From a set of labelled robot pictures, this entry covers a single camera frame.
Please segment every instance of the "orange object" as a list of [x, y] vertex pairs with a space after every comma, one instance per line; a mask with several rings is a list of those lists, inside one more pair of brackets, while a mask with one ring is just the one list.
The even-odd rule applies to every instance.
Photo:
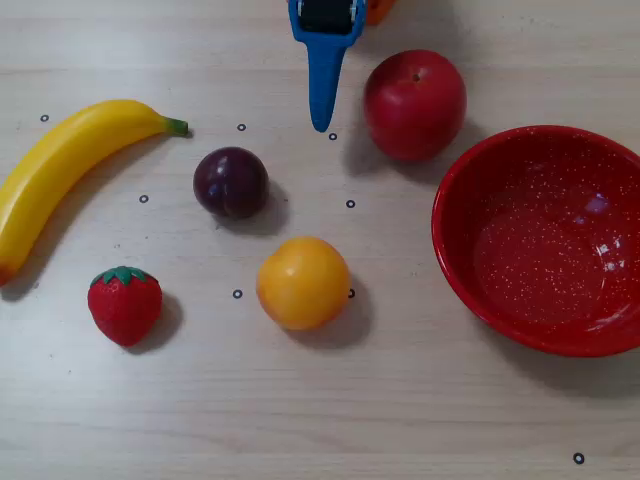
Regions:
[[287, 330], [311, 330], [344, 309], [351, 275], [338, 251], [324, 240], [285, 242], [258, 272], [256, 290], [265, 312]]
[[387, 16], [396, 0], [369, 0], [369, 12], [367, 13], [367, 24], [378, 25]]

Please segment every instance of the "strawberry leaves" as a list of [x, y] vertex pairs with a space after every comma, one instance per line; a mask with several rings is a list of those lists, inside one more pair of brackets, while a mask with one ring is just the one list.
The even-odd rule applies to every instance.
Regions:
[[104, 284], [107, 285], [114, 278], [118, 279], [120, 283], [122, 283], [123, 285], [129, 285], [133, 278], [137, 278], [141, 282], [146, 282], [147, 277], [153, 278], [151, 275], [149, 275], [146, 272], [143, 272], [139, 268], [121, 266], [121, 267], [111, 268], [106, 272], [101, 273], [100, 275], [98, 275], [96, 278], [93, 279], [93, 281], [91, 282], [91, 286], [95, 285], [100, 280], [102, 280]]

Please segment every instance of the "plastic fruit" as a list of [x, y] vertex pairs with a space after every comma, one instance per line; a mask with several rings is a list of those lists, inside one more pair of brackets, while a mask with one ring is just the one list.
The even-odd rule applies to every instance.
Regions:
[[344, 309], [351, 276], [338, 251], [324, 240], [285, 242], [258, 272], [257, 293], [265, 312], [287, 330], [310, 330]]
[[369, 0], [367, 24], [378, 25], [387, 16], [396, 0]]
[[117, 267], [91, 282], [88, 302], [100, 331], [118, 345], [131, 347], [149, 333], [160, 317], [162, 290], [148, 273]]
[[464, 123], [467, 92], [462, 76], [443, 56], [412, 50], [388, 58], [365, 89], [364, 109], [376, 145], [402, 162], [430, 160]]
[[159, 133], [186, 135], [186, 122], [133, 100], [86, 108], [47, 133], [0, 189], [0, 286], [24, 264], [47, 219], [90, 168], [115, 151]]
[[257, 213], [269, 194], [269, 175], [253, 153], [238, 147], [207, 155], [193, 176], [200, 204], [221, 217], [245, 218]]

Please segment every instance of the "bowl rim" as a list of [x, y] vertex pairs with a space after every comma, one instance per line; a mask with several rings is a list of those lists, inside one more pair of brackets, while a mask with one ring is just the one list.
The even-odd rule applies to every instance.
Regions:
[[479, 155], [487, 150], [504, 142], [511, 140], [517, 136], [523, 135], [535, 135], [535, 134], [565, 134], [565, 135], [581, 135], [583, 138], [587, 138], [589, 141], [595, 142], [601, 147], [615, 151], [619, 155], [622, 155], [634, 163], [637, 164], [640, 169], [640, 157], [629, 150], [628, 148], [620, 145], [619, 143], [597, 133], [590, 132], [575, 127], [567, 127], [560, 125], [532, 125], [527, 127], [518, 127], [511, 130], [495, 134], [474, 147], [465, 152], [456, 162], [451, 166], [449, 171], [444, 176], [433, 203], [433, 211], [431, 215], [431, 238], [433, 241], [433, 248], [436, 253], [436, 258], [442, 269], [442, 273], [449, 282], [449, 285], [456, 293], [456, 295], [462, 300], [462, 302], [471, 310], [477, 317], [484, 323], [489, 325], [494, 330], [500, 332], [504, 336], [521, 343], [527, 347], [540, 350], [542, 352], [561, 355], [565, 357], [606, 357], [610, 355], [616, 355], [623, 353], [634, 348], [640, 347], [637, 341], [634, 341], [631, 337], [621, 340], [612, 348], [603, 344], [602, 346], [596, 346], [594, 348], [585, 348], [580, 346], [559, 346], [549, 342], [542, 341], [531, 335], [526, 335], [519, 331], [517, 328], [504, 323], [496, 318], [487, 308], [485, 308], [476, 298], [464, 287], [455, 271], [451, 266], [451, 262], [446, 252], [444, 239], [442, 235], [442, 219], [443, 210], [446, 204], [448, 194], [451, 190], [451, 186], [455, 182], [458, 174], [462, 172], [471, 162], [474, 161]]

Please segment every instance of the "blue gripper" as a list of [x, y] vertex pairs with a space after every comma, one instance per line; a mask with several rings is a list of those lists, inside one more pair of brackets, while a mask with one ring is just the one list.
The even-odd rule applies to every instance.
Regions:
[[309, 107], [311, 121], [319, 132], [326, 132], [331, 123], [344, 54], [362, 35], [367, 0], [356, 0], [356, 9], [355, 22], [348, 35], [307, 32], [300, 26], [298, 0], [289, 1], [293, 37], [304, 43], [309, 53]]

